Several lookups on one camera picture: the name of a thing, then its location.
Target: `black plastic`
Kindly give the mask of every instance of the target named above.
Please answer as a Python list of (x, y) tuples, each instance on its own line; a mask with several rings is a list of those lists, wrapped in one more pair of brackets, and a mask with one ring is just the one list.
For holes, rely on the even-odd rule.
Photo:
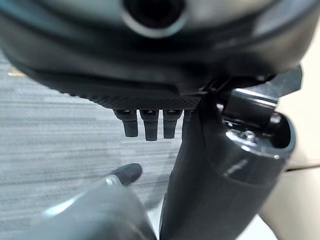
[(159, 110), (140, 110), (144, 124), (145, 140), (157, 141)]
[[(180, 110), (193, 109), (195, 102), (192, 107), (187, 101), (221, 75), (278, 74), (297, 66), (320, 7), (319, 0), (279, 0), (227, 26), (186, 24), (172, 37), (148, 39), (124, 23), (114, 24), (120, 14), (103, 15), (108, 21), (97, 16), (93, 24), (87, 12), (77, 15), (70, 8), (62, 13), (45, 2), (0, 1), (1, 45), (18, 69), (61, 92), (99, 99), (108, 108), (168, 110), (179, 108), (163, 100), (180, 100), (187, 106)], [(119, 3), (102, 2), (110, 4), (106, 11)]]
[(163, 137), (165, 139), (175, 138), (176, 125), (181, 114), (182, 110), (163, 110)]
[(113, 110), (114, 114), (123, 123), (124, 134), (126, 137), (138, 136), (138, 121), (136, 110)]
[[(228, 129), (214, 103), (200, 104), (182, 139), (162, 212), (162, 240), (236, 239), (294, 149), (294, 129), (284, 116), (273, 136), (252, 144)], [(273, 145), (279, 141), (283, 145)]]

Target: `metal bracket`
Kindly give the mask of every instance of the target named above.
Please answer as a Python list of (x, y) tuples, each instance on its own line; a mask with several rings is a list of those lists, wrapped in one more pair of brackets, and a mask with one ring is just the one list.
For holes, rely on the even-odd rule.
[(233, 89), (223, 106), (223, 117), (227, 121), (265, 129), (275, 113), (279, 98), (298, 91), (302, 76), (301, 66), (297, 66), (262, 84)]

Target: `gray carpet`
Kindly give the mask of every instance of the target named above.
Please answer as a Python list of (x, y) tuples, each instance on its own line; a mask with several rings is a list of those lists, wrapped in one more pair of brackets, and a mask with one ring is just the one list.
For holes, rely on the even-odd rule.
[(162, 119), (157, 142), (145, 141), (141, 120), (139, 137), (126, 138), (112, 110), (27, 77), (9, 77), (9, 68), (0, 54), (0, 239), (36, 224), (50, 205), (132, 162), (143, 167), (132, 186), (138, 197), (147, 208), (160, 201), (181, 144), (182, 119), (175, 139), (163, 139)]

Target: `round hole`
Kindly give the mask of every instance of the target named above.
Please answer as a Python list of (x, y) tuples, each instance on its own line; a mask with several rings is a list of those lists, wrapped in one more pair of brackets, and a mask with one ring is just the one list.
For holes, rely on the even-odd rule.
[(168, 37), (185, 23), (184, 0), (123, 0), (123, 19), (146, 37)]

